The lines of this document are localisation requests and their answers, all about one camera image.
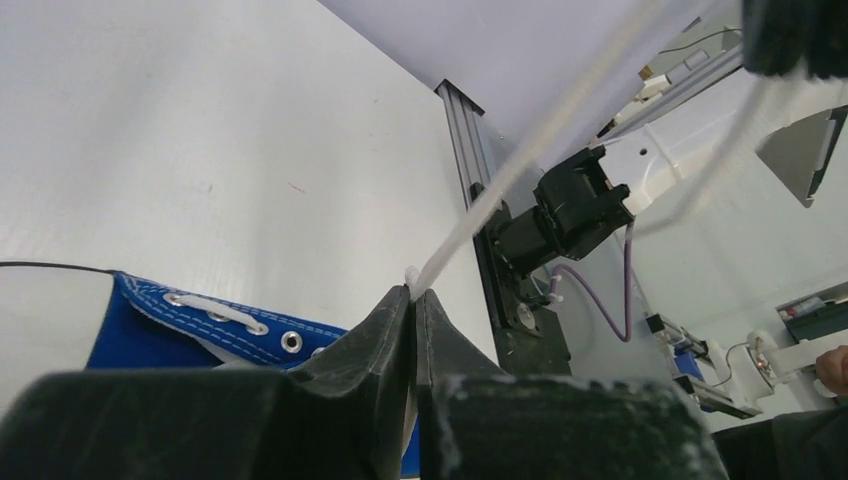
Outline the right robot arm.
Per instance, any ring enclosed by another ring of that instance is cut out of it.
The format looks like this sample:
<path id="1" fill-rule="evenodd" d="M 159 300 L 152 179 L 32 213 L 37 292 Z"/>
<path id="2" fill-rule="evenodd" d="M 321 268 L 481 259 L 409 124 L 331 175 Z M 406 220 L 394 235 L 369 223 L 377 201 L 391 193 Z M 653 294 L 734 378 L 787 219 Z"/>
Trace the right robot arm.
<path id="1" fill-rule="evenodd" d="M 704 192 L 734 154 L 752 154 L 807 207 L 846 122 L 843 80 L 770 80 L 740 69 L 703 90 L 677 88 L 550 168 L 533 207 L 501 214 L 479 244 L 516 278 L 558 257 L 582 259 L 678 184 L 690 179 Z"/>

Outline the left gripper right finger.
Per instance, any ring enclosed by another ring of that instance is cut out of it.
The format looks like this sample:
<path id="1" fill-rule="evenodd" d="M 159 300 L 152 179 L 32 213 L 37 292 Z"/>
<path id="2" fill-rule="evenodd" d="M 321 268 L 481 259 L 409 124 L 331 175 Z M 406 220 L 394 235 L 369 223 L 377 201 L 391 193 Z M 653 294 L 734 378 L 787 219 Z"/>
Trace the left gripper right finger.
<path id="1" fill-rule="evenodd" d="M 503 371 L 437 295 L 412 307 L 425 479 L 722 479 L 691 402 L 646 379 Z"/>

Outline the aluminium frame rail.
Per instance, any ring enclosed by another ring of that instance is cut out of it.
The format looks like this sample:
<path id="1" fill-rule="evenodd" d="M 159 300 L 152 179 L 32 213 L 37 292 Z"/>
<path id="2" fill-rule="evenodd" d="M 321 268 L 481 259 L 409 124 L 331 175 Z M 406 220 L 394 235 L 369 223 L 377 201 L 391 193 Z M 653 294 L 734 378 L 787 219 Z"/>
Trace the aluminium frame rail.
<path id="1" fill-rule="evenodd" d="M 482 130 L 484 111 L 447 79 L 438 84 L 435 93 L 444 104 L 462 196 L 465 208 L 470 209 L 475 199 L 472 185 L 489 185 L 494 172 Z"/>

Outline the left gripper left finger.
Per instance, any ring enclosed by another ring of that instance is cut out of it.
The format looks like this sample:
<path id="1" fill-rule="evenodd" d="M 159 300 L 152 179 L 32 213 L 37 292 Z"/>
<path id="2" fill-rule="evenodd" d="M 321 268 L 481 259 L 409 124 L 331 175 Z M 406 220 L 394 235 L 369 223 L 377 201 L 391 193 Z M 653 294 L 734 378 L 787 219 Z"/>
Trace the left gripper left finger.
<path id="1" fill-rule="evenodd" d="M 5 479 L 397 479 L 412 303 L 392 287 L 297 368 L 57 373 L 1 424 Z"/>

